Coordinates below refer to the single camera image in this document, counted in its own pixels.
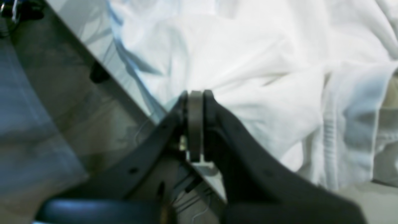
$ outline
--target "screw hole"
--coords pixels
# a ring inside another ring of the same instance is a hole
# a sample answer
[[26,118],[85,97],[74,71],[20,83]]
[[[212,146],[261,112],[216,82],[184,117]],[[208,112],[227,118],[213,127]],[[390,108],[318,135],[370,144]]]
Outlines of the screw hole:
[[129,170],[129,173],[130,174],[135,174],[135,173],[137,173],[138,172],[138,168],[137,167],[133,167],[133,168],[131,168],[130,170]]

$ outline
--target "wrinkled cloth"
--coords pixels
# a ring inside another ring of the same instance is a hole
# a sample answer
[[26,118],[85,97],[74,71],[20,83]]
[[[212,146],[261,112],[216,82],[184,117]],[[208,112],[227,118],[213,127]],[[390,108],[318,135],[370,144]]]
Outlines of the wrinkled cloth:
[[119,53],[169,110],[213,91],[328,189],[398,183],[398,0],[107,0]]

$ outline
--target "white fabric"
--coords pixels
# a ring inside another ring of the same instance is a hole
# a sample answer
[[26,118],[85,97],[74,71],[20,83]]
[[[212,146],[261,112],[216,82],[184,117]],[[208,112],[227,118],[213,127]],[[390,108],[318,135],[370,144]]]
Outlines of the white fabric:
[[374,166],[398,140],[379,119],[388,87],[397,95],[398,0],[108,3],[127,66],[167,110],[184,90],[211,89],[267,151],[316,184],[337,189],[386,167],[398,178],[398,153]]

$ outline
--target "cable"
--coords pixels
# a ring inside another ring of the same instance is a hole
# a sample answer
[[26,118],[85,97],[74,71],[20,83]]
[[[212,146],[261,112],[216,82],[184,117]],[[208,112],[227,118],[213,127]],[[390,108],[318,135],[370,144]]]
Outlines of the cable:
[[174,199],[174,200],[172,201],[172,204],[175,204],[175,203],[181,201],[181,199],[184,198],[185,195],[186,195],[186,193],[183,192],[182,195],[181,195],[181,197],[180,197],[179,199],[176,198],[176,199]]
[[[203,193],[212,193],[212,192],[208,192],[208,190],[211,190],[210,187],[205,189],[203,191]],[[195,195],[195,196],[191,197],[190,199],[186,200],[184,203],[180,204],[176,209],[179,209],[179,208],[183,207],[184,205],[190,203],[191,201],[193,201],[193,200],[195,200],[196,198],[199,198],[199,197],[200,197],[200,195]]]
[[137,133],[135,134],[135,136],[134,136],[134,143],[135,143],[135,145],[138,145],[138,144],[139,144],[139,142],[137,141],[137,137],[138,137],[138,135],[140,134],[140,132],[142,131],[142,129],[145,127],[145,125],[146,125],[148,122],[149,122],[149,119],[146,120],[146,121],[141,125],[141,127],[138,129]]
[[199,217],[199,216],[205,214],[205,213],[209,210],[210,205],[211,205],[211,195],[209,196],[209,204],[207,205],[206,209],[203,210],[202,212],[200,212],[200,213],[194,215],[194,216],[192,217],[192,219],[191,219],[191,224],[194,224],[195,219],[196,219],[197,217]]
[[176,188],[178,185],[180,185],[181,183],[183,183],[184,181],[186,181],[188,178],[190,178],[191,175],[192,175],[193,173],[196,173],[196,171],[195,171],[194,169],[191,168],[191,170],[189,171],[189,173],[188,173],[182,180],[178,181],[178,182],[175,184],[174,188]]
[[201,198],[198,198],[197,200],[195,200],[195,201],[192,202],[191,204],[187,205],[186,207],[184,207],[184,208],[182,208],[180,211],[178,211],[177,214],[179,214],[179,213],[181,213],[181,212],[187,210],[189,207],[191,207],[192,205],[194,205],[195,203],[197,203],[197,202],[200,201],[200,200],[201,200]]

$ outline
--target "gray floor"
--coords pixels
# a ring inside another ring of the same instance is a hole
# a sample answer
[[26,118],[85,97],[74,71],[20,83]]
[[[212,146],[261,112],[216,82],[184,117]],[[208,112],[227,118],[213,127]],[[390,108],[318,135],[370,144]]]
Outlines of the gray floor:
[[[154,126],[113,80],[102,84],[90,81],[93,57],[51,9],[44,12],[44,19],[20,24],[11,36],[12,45],[62,137],[87,172],[95,174],[131,152]],[[175,206],[195,195],[195,191],[184,195]],[[193,220],[206,210],[210,198],[212,209]],[[218,223],[214,211],[219,208],[217,197],[206,197],[181,212],[179,222]],[[19,212],[0,203],[0,223],[27,224],[33,214],[34,208]]]

